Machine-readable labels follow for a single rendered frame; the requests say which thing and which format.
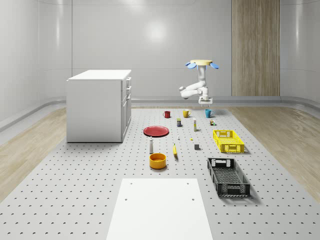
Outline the yellow bowl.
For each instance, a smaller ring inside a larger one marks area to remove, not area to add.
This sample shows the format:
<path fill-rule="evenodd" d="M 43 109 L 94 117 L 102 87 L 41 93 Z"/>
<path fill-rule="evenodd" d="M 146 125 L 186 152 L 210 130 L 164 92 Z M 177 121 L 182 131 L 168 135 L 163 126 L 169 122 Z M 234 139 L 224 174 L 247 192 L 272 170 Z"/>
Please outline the yellow bowl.
<path fill-rule="evenodd" d="M 153 169 L 166 167 L 166 156 L 163 153 L 153 153 L 149 156 L 149 166 Z"/>

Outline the white cabinet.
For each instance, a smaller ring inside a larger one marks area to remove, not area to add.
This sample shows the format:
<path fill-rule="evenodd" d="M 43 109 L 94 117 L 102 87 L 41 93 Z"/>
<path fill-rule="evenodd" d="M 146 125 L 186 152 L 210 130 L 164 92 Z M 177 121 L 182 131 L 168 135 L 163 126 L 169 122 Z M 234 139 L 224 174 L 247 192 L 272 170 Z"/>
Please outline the white cabinet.
<path fill-rule="evenodd" d="M 87 70 L 67 80 L 67 142 L 124 141 L 131 121 L 131 72 Z"/>

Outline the yellow basket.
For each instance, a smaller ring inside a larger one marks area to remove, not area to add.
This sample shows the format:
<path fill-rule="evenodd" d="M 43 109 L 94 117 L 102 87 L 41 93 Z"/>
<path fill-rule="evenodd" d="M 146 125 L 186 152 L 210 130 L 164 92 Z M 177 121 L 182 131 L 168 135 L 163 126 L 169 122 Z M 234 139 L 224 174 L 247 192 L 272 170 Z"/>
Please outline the yellow basket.
<path fill-rule="evenodd" d="M 244 152 L 244 142 L 234 130 L 213 130 L 213 139 L 222 153 Z"/>

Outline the white board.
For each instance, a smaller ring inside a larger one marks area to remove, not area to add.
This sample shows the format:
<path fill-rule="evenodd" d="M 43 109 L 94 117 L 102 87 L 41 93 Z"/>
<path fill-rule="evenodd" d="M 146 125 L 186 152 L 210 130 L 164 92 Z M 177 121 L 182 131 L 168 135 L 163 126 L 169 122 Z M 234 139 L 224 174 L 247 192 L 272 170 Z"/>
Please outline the white board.
<path fill-rule="evenodd" d="M 213 240 L 195 178 L 124 178 L 106 240 Z"/>

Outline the dark grey basket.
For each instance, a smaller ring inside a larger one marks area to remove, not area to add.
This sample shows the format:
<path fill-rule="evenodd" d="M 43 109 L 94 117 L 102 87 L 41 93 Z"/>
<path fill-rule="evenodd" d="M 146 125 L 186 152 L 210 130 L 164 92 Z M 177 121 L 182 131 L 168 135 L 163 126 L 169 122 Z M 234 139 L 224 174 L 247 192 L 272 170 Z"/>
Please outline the dark grey basket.
<path fill-rule="evenodd" d="M 207 168 L 221 197 L 247 197 L 250 182 L 233 158 L 207 158 Z"/>

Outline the red plate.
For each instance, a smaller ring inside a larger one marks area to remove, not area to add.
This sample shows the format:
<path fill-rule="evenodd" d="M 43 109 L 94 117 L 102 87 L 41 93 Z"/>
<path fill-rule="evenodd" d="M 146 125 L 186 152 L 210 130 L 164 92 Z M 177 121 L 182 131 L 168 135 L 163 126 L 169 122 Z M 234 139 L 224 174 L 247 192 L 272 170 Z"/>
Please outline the red plate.
<path fill-rule="evenodd" d="M 148 126 L 143 133 L 150 137 L 164 137 L 169 134 L 169 129 L 164 126 Z"/>

